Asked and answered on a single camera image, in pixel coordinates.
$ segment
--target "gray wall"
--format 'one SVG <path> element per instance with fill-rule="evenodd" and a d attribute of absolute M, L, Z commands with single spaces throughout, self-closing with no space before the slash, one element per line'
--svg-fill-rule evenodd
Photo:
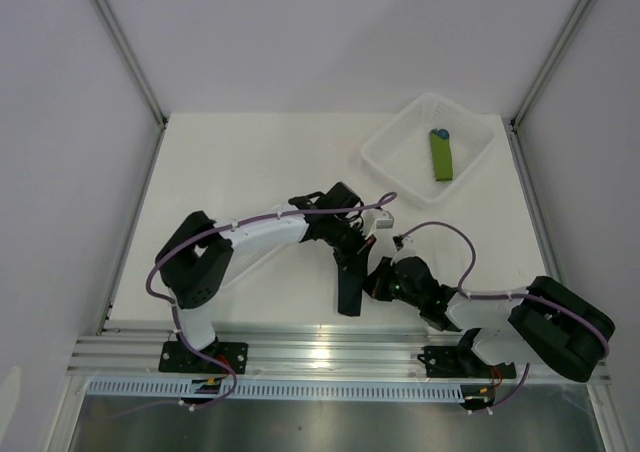
<path fill-rule="evenodd" d="M 600 0 L 525 124 L 570 285 L 617 324 L 609 360 L 640 447 L 640 1 Z"/>
<path fill-rule="evenodd" d="M 123 241 L 154 127 L 87 0 L 0 0 L 2 450 L 36 451 Z"/>
<path fill-rule="evenodd" d="M 574 0 L 111 0 L 172 111 L 510 115 Z"/>

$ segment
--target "table surface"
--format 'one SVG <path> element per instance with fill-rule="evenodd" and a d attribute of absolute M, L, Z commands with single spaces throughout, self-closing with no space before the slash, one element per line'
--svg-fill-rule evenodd
<path fill-rule="evenodd" d="M 371 174 L 359 156 L 366 140 L 390 114 L 173 114 L 106 327 L 131 321 L 169 323 L 168 306 L 145 292 L 154 258 L 184 218 L 203 210 L 212 218 L 255 215 L 290 197 L 328 190 L 343 181 L 366 203 L 392 190 Z M 370 269 L 393 252 L 391 236 L 426 220 L 464 231 L 478 252 L 466 282 L 471 290 L 528 285 L 544 266 L 511 156 L 497 115 L 483 116 L 498 140 L 484 163 L 442 203 L 418 206 L 402 196 L 387 209 L 392 231 L 381 231 Z M 439 227 L 413 234 L 413 248 L 434 276 L 457 283 L 470 252 L 453 232 Z M 160 278 L 155 289 L 166 291 Z M 362 315 L 336 312 L 337 271 L 321 242 L 282 248 L 213 299 L 216 324 L 342 325 L 354 328 L 424 326 L 412 307 L 364 295 Z"/>

